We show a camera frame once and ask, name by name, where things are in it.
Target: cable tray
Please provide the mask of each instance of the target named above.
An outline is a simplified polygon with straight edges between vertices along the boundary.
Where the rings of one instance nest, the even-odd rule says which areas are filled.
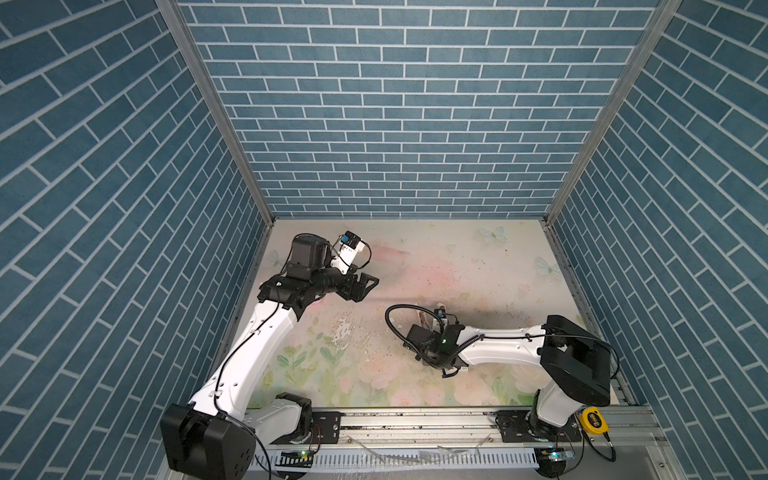
[[[296,449],[270,451],[272,470],[277,472],[308,472],[306,466],[291,466],[300,462],[282,457],[283,452],[295,452]],[[264,454],[256,458],[266,466]],[[312,473],[348,473],[348,472],[393,472],[402,470],[431,469],[510,469],[538,468],[534,449],[526,447],[493,448],[483,451],[467,449],[455,453],[450,449],[333,449],[323,447],[314,457]],[[256,462],[251,462],[249,470],[260,471]]]

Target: table surface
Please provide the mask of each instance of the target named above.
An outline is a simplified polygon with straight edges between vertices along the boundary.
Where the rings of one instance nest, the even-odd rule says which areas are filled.
[[[278,220],[238,334],[259,285],[278,273],[298,233],[334,242],[350,230],[372,248],[363,271],[381,283],[361,303],[335,294],[306,309],[251,397],[251,407],[291,392],[315,407],[531,405],[548,381],[542,369],[488,363],[451,379],[415,361],[384,322],[395,303],[444,303],[462,324],[518,328],[558,314],[583,325],[536,220]],[[362,265],[367,251],[355,264]],[[414,310],[392,313],[405,335]]]

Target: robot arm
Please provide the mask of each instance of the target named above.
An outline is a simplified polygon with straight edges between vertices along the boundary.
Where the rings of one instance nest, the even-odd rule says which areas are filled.
[[[245,425],[248,401],[312,302],[328,293],[359,302],[378,285],[379,279],[365,273],[358,278],[353,266],[365,245],[351,232],[340,236],[336,247],[308,233],[293,238],[283,271],[262,284],[259,303],[231,353],[186,406],[171,405],[163,414],[161,433],[172,469],[202,480],[237,480],[253,458],[257,439],[269,444],[284,435],[307,435],[308,399],[281,394]]]
[[[606,406],[611,401],[611,350],[596,336],[559,315],[550,315],[544,325],[523,329],[479,329],[449,324],[443,309],[430,312],[433,329],[413,325],[403,338],[405,348],[416,351],[416,359],[453,376],[462,367],[479,363],[516,363],[543,369],[551,381],[537,392],[528,416],[531,432],[543,439],[554,439],[557,430],[583,405]],[[455,369],[445,373],[445,369]]]

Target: brick pattern wall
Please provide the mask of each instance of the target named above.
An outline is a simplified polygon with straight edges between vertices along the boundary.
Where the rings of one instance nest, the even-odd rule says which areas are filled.
[[[690,478],[768,478],[766,25],[684,0],[555,225]]]
[[[657,0],[182,0],[278,217],[540,217]]]
[[[153,0],[0,2],[0,478],[153,478],[263,228]]]

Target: black cable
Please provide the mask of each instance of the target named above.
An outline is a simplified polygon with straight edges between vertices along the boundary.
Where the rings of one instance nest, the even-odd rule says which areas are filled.
[[[592,442],[589,442],[589,446],[592,447],[592,449],[594,450],[595,453],[597,453],[599,456],[605,458],[609,462],[616,462],[616,448],[614,447],[614,444],[611,441],[611,437],[608,436],[608,432],[605,432],[603,434],[603,436],[605,437],[605,439],[607,440],[609,446],[611,447],[611,457],[610,458],[608,458],[606,455],[603,455],[603,453],[598,450],[598,447],[592,445]]]
[[[581,460],[584,458],[584,450],[585,450],[584,438],[586,436],[587,436],[586,432],[581,432],[581,455],[579,455],[578,462],[576,462],[576,465],[570,467],[568,470],[566,470],[565,472],[562,472],[560,475],[558,475],[558,480],[560,480],[560,477],[562,475],[565,475],[566,473],[573,472],[581,464]]]
[[[360,240],[360,242],[362,242],[363,245],[368,247],[368,260],[358,270],[362,270],[366,268],[366,266],[368,266],[368,264],[371,263],[371,260],[373,259],[373,250],[371,250],[371,246],[362,240]]]
[[[450,372],[450,373],[446,373],[445,369],[442,369],[442,378],[449,379],[452,376],[457,376],[458,373],[462,371],[462,369],[460,369],[459,367],[454,367],[454,368],[456,368],[456,370],[454,370],[453,372]]]
[[[619,354],[614,348],[613,345],[606,342],[605,340],[601,340],[598,338],[593,338],[591,336],[586,335],[568,335],[565,333],[541,333],[538,335],[525,335],[525,336],[485,336],[485,339],[488,340],[527,340],[527,339],[535,339],[542,336],[557,336],[560,338],[572,338],[572,339],[587,339],[592,340],[593,342],[597,342],[601,346],[606,346],[609,348],[610,352],[613,354],[613,356],[616,357],[616,369],[614,370],[613,375],[611,375],[612,379],[616,378],[616,375],[621,371],[621,364],[619,362]]]
[[[240,349],[240,347],[242,347],[243,345],[245,345],[245,344],[248,342],[248,340],[250,340],[251,338],[253,338],[253,336],[254,336],[254,335],[256,335],[256,332],[257,332],[259,329],[261,329],[261,326],[262,326],[264,323],[266,323],[266,322],[267,322],[269,319],[271,319],[271,318],[272,318],[272,317],[275,315],[275,313],[277,313],[277,310],[278,310],[279,308],[280,308],[280,304],[279,304],[279,303],[276,303],[276,305],[275,305],[275,310],[274,310],[274,311],[273,311],[273,312],[272,312],[272,313],[271,313],[271,314],[270,314],[270,315],[269,315],[269,316],[268,316],[268,317],[267,317],[267,318],[266,318],[266,319],[265,319],[265,320],[264,320],[262,323],[260,323],[260,324],[259,324],[259,326],[258,326],[258,327],[256,327],[256,329],[255,329],[253,332],[251,332],[251,334],[250,334],[249,336],[247,336],[245,340],[243,340],[242,342],[240,342],[240,345],[236,346],[236,347],[235,347],[235,349],[234,349],[234,350],[232,350],[232,352],[231,352],[231,353],[230,353],[230,354],[229,354],[229,355],[226,357],[226,359],[224,359],[224,361],[221,363],[221,368],[219,369],[219,376],[218,376],[218,378],[217,378],[217,380],[216,380],[216,386],[214,387],[216,390],[218,390],[218,389],[219,389],[219,388],[218,388],[218,384],[219,384],[219,383],[221,383],[221,380],[222,380],[222,375],[223,375],[223,373],[224,373],[224,368],[225,368],[225,367],[227,366],[227,364],[230,362],[230,360],[232,359],[232,357],[234,356],[234,354],[235,354],[235,353],[237,353],[237,350],[239,350],[239,349]],[[261,450],[262,450],[262,452],[264,453],[264,456],[266,457],[266,464],[267,464],[267,467],[268,467],[268,469],[267,469],[267,468],[265,468],[265,470],[266,470],[266,471],[267,471],[267,473],[269,474],[269,478],[270,478],[270,480],[272,480],[272,462],[270,461],[270,455],[269,455],[269,453],[267,453],[267,451],[266,451],[266,448],[264,448],[264,444],[261,442],[261,439],[259,438],[259,436],[258,436],[258,435],[256,435],[256,433],[255,433],[253,430],[251,430],[251,429],[250,429],[250,427],[249,427],[248,425],[246,425],[246,424],[242,423],[240,420],[238,420],[238,419],[234,418],[232,415],[230,415],[230,414],[229,414],[229,412],[226,412],[226,411],[225,411],[225,410],[223,410],[221,407],[219,407],[219,402],[218,402],[218,399],[219,399],[219,397],[216,395],[216,393],[214,393],[214,407],[216,407],[216,410],[217,410],[217,411],[218,411],[220,414],[224,415],[226,418],[228,418],[228,419],[230,419],[230,420],[234,421],[235,423],[239,424],[239,425],[240,425],[240,426],[241,426],[243,429],[245,429],[245,431],[246,431],[246,432],[250,433],[250,434],[251,434],[251,435],[252,435],[252,436],[253,436],[253,437],[256,439],[256,441],[259,443],[259,446],[261,447]]]
[[[434,313],[434,312],[432,312],[431,310],[428,310],[428,309],[424,308],[423,306],[418,306],[418,305],[409,305],[409,304],[407,304],[407,303],[398,303],[397,305],[392,305],[391,307],[389,307],[389,308],[388,308],[388,309],[387,309],[387,310],[384,312],[384,320],[386,321],[386,324],[387,324],[387,326],[389,327],[389,329],[390,329],[390,330],[392,330],[392,331],[395,333],[395,335],[397,335],[397,336],[398,336],[398,338],[400,338],[400,339],[401,339],[401,340],[402,340],[404,343],[406,343],[407,345],[411,346],[411,347],[413,348],[413,351],[417,352],[417,353],[419,354],[419,356],[421,356],[421,357],[422,357],[422,359],[424,360],[424,362],[425,362],[427,365],[429,365],[429,366],[431,366],[432,368],[434,368],[434,369],[437,369],[437,370],[442,370],[442,369],[444,369],[446,366],[451,366],[451,362],[453,362],[453,360],[454,360],[454,359],[455,359],[455,358],[456,358],[456,357],[459,355],[459,353],[461,353],[461,351],[462,351],[462,350],[466,349],[466,348],[467,348],[468,346],[470,346],[471,344],[473,344],[473,343],[475,343],[475,342],[478,342],[479,340],[482,340],[482,339],[483,339],[483,335],[475,335],[475,336],[473,336],[472,338],[470,338],[470,339],[466,340],[466,341],[465,341],[464,343],[462,343],[461,345],[459,345],[459,346],[457,346],[456,348],[454,348],[454,349],[453,349],[453,350],[452,350],[452,351],[451,351],[451,352],[448,354],[448,356],[447,356],[447,357],[446,357],[446,358],[445,358],[445,359],[444,359],[444,360],[443,360],[441,363],[437,363],[437,362],[433,361],[432,359],[430,359],[428,356],[425,356],[425,355],[422,353],[422,351],[421,351],[421,349],[419,348],[419,346],[417,346],[417,345],[416,345],[414,342],[412,342],[410,339],[408,339],[408,338],[405,338],[405,337],[404,337],[404,336],[403,336],[403,335],[400,333],[400,331],[399,331],[399,330],[397,330],[397,329],[395,328],[395,326],[392,324],[392,321],[389,319],[389,313],[390,313],[390,312],[392,312],[393,310],[396,310],[396,309],[400,309],[400,308],[408,308],[408,309],[412,309],[412,310],[421,310],[421,311],[422,311],[422,312],[424,312],[424,313],[428,313],[429,315],[431,315],[431,316],[432,316],[432,318],[435,318],[435,319],[437,319],[437,320],[438,320],[438,322],[440,323],[440,325],[441,325],[441,326],[442,326],[442,319],[441,319],[440,317],[438,317],[437,315],[435,315],[435,313]]]

